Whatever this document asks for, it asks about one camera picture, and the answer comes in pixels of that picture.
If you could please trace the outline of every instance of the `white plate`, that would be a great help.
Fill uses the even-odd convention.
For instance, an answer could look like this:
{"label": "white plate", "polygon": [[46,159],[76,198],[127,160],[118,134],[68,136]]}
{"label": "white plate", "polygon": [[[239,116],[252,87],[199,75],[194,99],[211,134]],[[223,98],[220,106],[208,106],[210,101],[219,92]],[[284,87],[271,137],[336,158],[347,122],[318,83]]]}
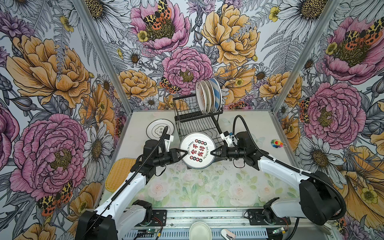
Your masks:
{"label": "white plate", "polygon": [[214,111],[217,112],[221,108],[221,89],[220,85],[216,81],[216,79],[211,78],[209,82],[212,84],[212,88],[214,90],[214,95],[215,95],[215,106],[214,106]]}
{"label": "white plate", "polygon": [[211,105],[213,103],[211,103],[211,95],[210,95],[210,92],[209,92],[209,87],[208,87],[208,84],[205,82],[205,81],[200,81],[201,83],[201,87],[203,88],[203,91],[205,93],[205,102],[207,103],[207,107],[205,109],[205,114],[208,114],[209,113],[209,110],[211,109]]}
{"label": "white plate", "polygon": [[211,155],[211,151],[216,149],[215,143],[212,138],[202,132],[186,135],[180,143],[180,149],[188,151],[188,154],[183,157],[183,162],[191,168],[208,167],[215,158]]}
{"label": "white plate", "polygon": [[200,111],[204,114],[207,109],[207,102],[205,101],[207,97],[200,82],[196,82],[196,98]]}
{"label": "white plate", "polygon": [[212,240],[212,230],[205,222],[195,222],[189,229],[189,240]]}
{"label": "white plate", "polygon": [[175,127],[173,123],[167,119],[159,119],[151,122],[147,127],[147,136],[150,139],[160,140],[161,134],[163,134],[163,130],[165,126],[168,126],[167,134],[172,135]]}
{"label": "white plate", "polygon": [[214,88],[212,86],[212,83],[211,81],[209,80],[205,80],[205,83],[207,84],[208,86],[208,89],[209,89],[209,97],[211,98],[211,106],[209,108],[209,112],[208,113],[213,113],[214,112],[214,108],[215,108],[215,95],[214,95]]}

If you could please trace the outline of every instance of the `ceramic plate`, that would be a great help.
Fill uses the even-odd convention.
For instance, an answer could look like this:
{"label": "ceramic plate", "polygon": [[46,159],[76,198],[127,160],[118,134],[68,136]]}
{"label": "ceramic plate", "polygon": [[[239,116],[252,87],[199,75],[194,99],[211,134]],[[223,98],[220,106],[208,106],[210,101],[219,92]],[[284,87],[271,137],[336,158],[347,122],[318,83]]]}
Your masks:
{"label": "ceramic plate", "polygon": [[209,108],[209,112],[208,113],[213,113],[214,112],[214,109],[215,109],[215,94],[214,94],[214,88],[212,86],[212,83],[211,81],[209,80],[205,80],[205,83],[207,84],[208,86],[208,89],[209,89],[209,96],[211,98],[211,106]]}
{"label": "ceramic plate", "polygon": [[160,140],[165,126],[168,126],[167,134],[172,135],[175,127],[173,123],[167,119],[159,119],[151,122],[147,127],[147,136],[150,139]]}
{"label": "ceramic plate", "polygon": [[207,109],[207,102],[205,101],[205,92],[203,91],[203,87],[201,86],[200,82],[196,82],[196,98],[200,111],[204,114],[205,110]]}
{"label": "ceramic plate", "polygon": [[215,156],[211,155],[211,151],[216,149],[215,143],[207,134],[202,132],[193,132],[181,141],[180,149],[188,151],[183,158],[183,162],[191,168],[208,167],[214,160]]}
{"label": "ceramic plate", "polygon": [[211,78],[209,82],[212,84],[212,88],[214,90],[214,95],[215,95],[215,106],[214,106],[214,111],[217,112],[221,108],[221,89],[216,81],[216,79]]}
{"label": "ceramic plate", "polygon": [[207,107],[205,109],[205,114],[208,114],[209,113],[209,110],[211,109],[211,105],[213,104],[211,102],[211,95],[210,95],[210,92],[209,92],[209,87],[208,87],[208,84],[205,82],[205,81],[200,81],[201,83],[201,87],[203,88],[203,91],[204,91],[204,96],[205,96],[205,102],[207,103]]}

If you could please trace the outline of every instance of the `black wire dish rack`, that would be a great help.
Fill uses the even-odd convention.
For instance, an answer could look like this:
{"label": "black wire dish rack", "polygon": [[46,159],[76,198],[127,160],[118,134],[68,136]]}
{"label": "black wire dish rack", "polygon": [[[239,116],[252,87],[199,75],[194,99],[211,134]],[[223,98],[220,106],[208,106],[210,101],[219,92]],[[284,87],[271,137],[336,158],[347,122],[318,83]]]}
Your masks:
{"label": "black wire dish rack", "polygon": [[220,137],[222,131],[218,125],[219,115],[223,113],[222,107],[215,113],[203,114],[199,109],[196,94],[174,98],[173,104],[180,141],[192,132],[203,132],[212,138],[216,147],[224,145]]}

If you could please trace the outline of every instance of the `floral table surface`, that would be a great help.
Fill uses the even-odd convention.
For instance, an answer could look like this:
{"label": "floral table surface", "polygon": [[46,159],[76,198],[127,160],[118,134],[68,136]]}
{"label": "floral table surface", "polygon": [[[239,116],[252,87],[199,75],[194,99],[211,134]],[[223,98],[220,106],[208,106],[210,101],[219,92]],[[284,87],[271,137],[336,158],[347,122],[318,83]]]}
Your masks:
{"label": "floral table surface", "polygon": [[[235,161],[238,167],[242,160]],[[112,193],[104,191],[102,200]],[[258,207],[274,197],[297,198],[294,188],[272,175],[230,161],[215,162],[205,169],[187,169],[183,162],[167,166],[133,199],[153,207]]]}

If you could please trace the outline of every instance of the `colorful flower keychain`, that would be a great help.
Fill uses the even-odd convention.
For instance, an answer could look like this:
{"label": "colorful flower keychain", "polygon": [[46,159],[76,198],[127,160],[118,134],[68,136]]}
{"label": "colorful flower keychain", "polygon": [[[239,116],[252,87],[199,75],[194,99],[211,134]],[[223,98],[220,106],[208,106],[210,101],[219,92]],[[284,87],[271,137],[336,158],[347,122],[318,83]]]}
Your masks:
{"label": "colorful flower keychain", "polygon": [[287,146],[287,144],[283,143],[279,139],[272,139],[271,145],[272,145],[272,147],[275,147],[275,148]]}

